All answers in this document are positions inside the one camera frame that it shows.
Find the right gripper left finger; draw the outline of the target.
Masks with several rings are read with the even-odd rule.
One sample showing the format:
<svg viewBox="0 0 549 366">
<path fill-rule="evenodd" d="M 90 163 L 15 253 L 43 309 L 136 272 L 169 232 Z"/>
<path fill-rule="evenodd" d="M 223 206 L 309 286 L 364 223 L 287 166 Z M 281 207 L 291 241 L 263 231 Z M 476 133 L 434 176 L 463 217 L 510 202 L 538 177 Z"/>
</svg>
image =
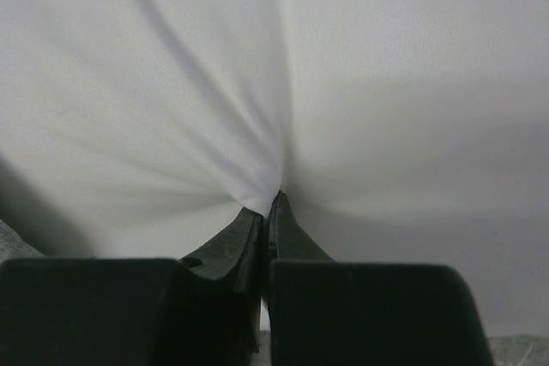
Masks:
<svg viewBox="0 0 549 366">
<path fill-rule="evenodd" d="M 12 259 L 4 365 L 247 365 L 258 350 L 262 217 L 182 259 Z"/>
</svg>

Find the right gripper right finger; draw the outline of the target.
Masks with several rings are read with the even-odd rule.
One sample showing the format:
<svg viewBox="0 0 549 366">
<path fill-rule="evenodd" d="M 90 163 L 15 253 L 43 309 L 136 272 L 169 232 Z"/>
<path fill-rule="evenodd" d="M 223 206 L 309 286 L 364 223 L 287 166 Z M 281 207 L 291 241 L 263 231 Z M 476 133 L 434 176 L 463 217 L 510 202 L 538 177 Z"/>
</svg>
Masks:
<svg viewBox="0 0 549 366">
<path fill-rule="evenodd" d="M 473 295 L 455 269 L 336 261 L 282 193 L 265 230 L 273 364 L 492 364 Z"/>
</svg>

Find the grey striped pillowcase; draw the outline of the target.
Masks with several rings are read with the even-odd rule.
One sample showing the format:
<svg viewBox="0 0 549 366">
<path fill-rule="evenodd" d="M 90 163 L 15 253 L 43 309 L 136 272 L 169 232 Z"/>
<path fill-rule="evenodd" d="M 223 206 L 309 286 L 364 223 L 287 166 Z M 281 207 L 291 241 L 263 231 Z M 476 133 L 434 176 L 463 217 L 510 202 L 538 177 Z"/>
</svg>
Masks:
<svg viewBox="0 0 549 366">
<path fill-rule="evenodd" d="M 0 220 L 0 262 L 11 259 L 38 258 L 43 255 L 21 237 L 5 222 Z"/>
</svg>

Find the white pillow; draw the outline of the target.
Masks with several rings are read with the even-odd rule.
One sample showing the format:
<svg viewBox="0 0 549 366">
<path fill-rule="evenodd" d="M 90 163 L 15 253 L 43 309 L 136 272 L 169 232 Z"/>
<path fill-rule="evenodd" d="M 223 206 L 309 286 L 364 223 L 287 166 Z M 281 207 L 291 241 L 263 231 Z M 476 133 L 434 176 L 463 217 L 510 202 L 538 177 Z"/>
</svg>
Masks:
<svg viewBox="0 0 549 366">
<path fill-rule="evenodd" d="M 548 332 L 548 0 L 1 0 L 1 217 L 182 256 L 284 190 L 343 261 Z"/>
</svg>

